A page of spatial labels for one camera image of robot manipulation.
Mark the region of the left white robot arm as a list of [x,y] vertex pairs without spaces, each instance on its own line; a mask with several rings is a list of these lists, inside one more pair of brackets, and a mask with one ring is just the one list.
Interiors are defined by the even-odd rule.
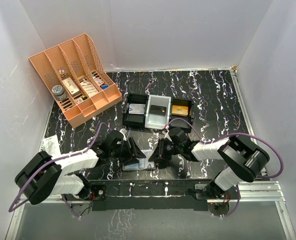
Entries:
[[138,163],[146,157],[132,137],[113,130],[105,139],[83,150],[53,157],[46,151],[37,153],[15,177],[16,185],[28,201],[37,205],[52,195],[74,195],[84,200],[91,195],[90,182],[80,170],[117,160],[123,165]]

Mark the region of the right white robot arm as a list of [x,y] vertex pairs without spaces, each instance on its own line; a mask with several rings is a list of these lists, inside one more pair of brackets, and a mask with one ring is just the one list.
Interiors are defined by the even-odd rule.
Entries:
[[166,130],[165,137],[159,139],[149,161],[166,166],[176,155],[191,162],[223,160],[228,165],[203,188],[194,187],[188,190],[189,195],[193,195],[195,199],[220,199],[240,182],[254,182],[270,160],[268,153],[247,136],[231,136],[205,144],[191,140],[179,127]]

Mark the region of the grey leather card holder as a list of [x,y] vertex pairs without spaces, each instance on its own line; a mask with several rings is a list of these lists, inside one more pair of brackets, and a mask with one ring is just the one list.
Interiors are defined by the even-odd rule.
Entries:
[[123,165],[123,171],[142,171],[142,170],[154,170],[156,168],[156,164],[154,161],[149,161],[149,158],[153,154],[153,150],[145,149],[142,150],[143,154],[146,156],[145,158],[139,158],[137,161],[132,162],[128,165]]

